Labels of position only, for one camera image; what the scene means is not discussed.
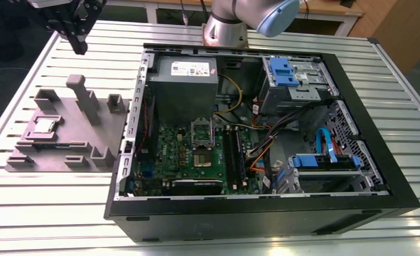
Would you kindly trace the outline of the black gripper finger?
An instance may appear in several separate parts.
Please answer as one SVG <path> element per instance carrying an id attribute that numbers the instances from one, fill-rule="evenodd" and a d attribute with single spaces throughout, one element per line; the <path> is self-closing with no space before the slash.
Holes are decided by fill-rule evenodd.
<path id="1" fill-rule="evenodd" d="M 58 19 L 49 19 L 49 26 L 59 33 L 61 37 L 69 41 L 75 54 L 83 55 L 83 41 L 81 41 L 74 25 Z"/>
<path id="2" fill-rule="evenodd" d="M 81 7 L 78 9 L 78 24 L 77 24 L 77 38 L 78 46 L 75 47 L 75 53 L 85 55 L 89 50 L 86 38 L 91 29 L 98 21 L 98 17 L 102 13 L 103 7 Z"/>

